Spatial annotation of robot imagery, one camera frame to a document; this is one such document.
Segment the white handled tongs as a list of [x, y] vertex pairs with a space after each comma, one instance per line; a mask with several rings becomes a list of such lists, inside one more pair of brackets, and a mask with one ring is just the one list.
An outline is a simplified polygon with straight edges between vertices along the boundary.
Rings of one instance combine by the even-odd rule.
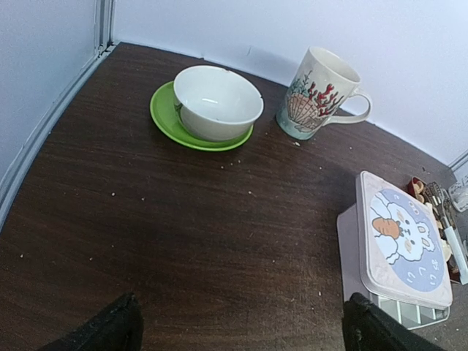
[[432, 204], [435, 217], [442, 225], [443, 236], [452, 250], [452, 260], [449, 260], [452, 262], [449, 269], [450, 279], [467, 285], [467, 251], [458, 232], [449, 195], [436, 182], [428, 183], [424, 194]]

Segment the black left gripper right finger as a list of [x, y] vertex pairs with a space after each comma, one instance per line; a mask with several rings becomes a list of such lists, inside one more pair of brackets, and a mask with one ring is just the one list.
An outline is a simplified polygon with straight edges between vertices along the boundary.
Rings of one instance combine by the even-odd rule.
[[346, 350], [431, 351], [443, 349], [407, 330], [359, 292], [344, 303]]

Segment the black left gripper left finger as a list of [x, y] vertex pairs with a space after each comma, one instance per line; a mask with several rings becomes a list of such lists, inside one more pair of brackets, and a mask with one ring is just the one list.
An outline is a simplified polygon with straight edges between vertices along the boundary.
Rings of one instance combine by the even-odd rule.
[[41, 350], [140, 350], [143, 316], [134, 293], [125, 293], [79, 328]]

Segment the bunny tin lid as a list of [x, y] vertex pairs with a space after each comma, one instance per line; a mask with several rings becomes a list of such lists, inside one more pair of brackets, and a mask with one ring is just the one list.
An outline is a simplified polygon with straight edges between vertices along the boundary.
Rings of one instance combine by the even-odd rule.
[[372, 293], [435, 309], [453, 293], [432, 212], [368, 171], [356, 178], [360, 275]]

